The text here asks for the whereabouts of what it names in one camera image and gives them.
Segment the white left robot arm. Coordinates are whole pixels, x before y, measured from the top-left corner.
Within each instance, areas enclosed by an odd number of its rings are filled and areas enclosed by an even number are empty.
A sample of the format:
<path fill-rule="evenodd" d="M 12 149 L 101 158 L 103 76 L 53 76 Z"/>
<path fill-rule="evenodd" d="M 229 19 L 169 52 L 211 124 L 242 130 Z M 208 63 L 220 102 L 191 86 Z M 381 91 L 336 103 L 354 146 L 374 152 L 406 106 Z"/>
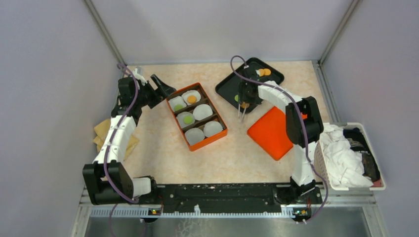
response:
<path fill-rule="evenodd" d="M 176 91 L 156 75 L 151 75 L 151 79 L 156 89 L 149 81 L 136 77 L 118 81 L 119 95 L 105 141 L 94 161 L 83 167 L 85 187 L 93 205 L 153 204 L 158 199 L 157 183 L 152 176 L 131 178 L 123 165 L 142 108 L 152 109 Z"/>

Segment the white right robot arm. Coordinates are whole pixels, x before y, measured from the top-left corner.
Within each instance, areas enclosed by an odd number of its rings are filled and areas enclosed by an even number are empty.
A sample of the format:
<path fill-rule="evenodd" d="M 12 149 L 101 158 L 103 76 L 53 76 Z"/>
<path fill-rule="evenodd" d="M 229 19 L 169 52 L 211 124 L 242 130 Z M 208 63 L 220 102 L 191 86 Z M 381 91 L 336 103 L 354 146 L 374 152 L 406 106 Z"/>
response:
<path fill-rule="evenodd" d="M 315 188 L 314 164 L 309 156 L 320 134 L 324 131 L 317 100 L 301 97 L 282 88 L 274 81 L 261 82 L 251 79 L 255 72 L 246 66 L 238 73 L 239 103 L 255 104 L 265 100 L 285 114 L 286 135 L 293 144 L 294 169 L 291 175 L 290 198 L 295 203 L 304 203 Z"/>

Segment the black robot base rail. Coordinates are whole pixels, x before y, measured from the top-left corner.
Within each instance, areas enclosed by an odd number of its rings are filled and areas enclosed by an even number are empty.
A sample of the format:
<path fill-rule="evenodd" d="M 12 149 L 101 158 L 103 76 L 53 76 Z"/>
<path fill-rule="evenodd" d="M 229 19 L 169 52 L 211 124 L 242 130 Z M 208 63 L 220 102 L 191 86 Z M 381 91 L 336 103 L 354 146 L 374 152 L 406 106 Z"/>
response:
<path fill-rule="evenodd" d="M 142 206 L 155 204 L 163 213 L 279 213 L 293 204 L 313 207 L 323 201 L 319 187 L 296 195 L 290 183 L 224 183 L 156 185 L 139 197 Z"/>

